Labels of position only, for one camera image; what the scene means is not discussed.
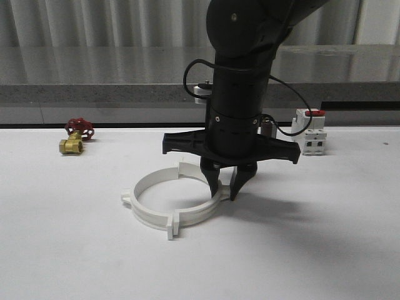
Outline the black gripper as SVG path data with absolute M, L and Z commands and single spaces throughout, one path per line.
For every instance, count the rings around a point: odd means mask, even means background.
M 162 153 L 175 151 L 201 156 L 200 168 L 211 197 L 219 188 L 220 164 L 239 165 L 230 180 L 230 200 L 234 201 L 240 189 L 256 175 L 258 161 L 282 159 L 297 164 L 300 157 L 297 143 L 258 133 L 261 117 L 258 114 L 240 119 L 211 109 L 206 129 L 165 134 Z

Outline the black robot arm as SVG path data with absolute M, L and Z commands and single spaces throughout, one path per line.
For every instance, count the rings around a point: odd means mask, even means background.
M 234 199 L 258 169 L 258 162 L 296 163 L 297 143 L 258 132 L 263 96 L 278 47 L 293 27 L 323 5 L 322 1 L 211 1 L 206 29 L 215 49 L 212 93 L 206 98 L 203 130 L 166 134 L 164 153 L 179 151 L 201 158 L 201 171 L 212 194 L 219 171 L 233 167 Z

